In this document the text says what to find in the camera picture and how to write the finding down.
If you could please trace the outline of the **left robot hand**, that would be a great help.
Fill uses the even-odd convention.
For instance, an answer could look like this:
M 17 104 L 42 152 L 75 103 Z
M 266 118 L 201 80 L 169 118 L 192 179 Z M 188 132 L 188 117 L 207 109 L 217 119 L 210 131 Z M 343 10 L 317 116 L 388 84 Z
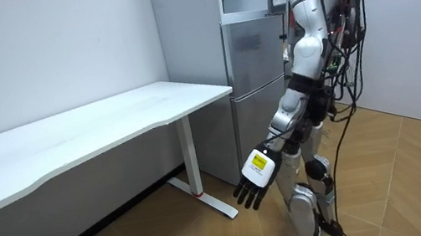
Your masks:
M 233 196 L 238 205 L 258 210 L 269 187 L 279 172 L 282 162 L 281 150 L 273 150 L 269 144 L 258 144 L 244 162 L 241 178 Z

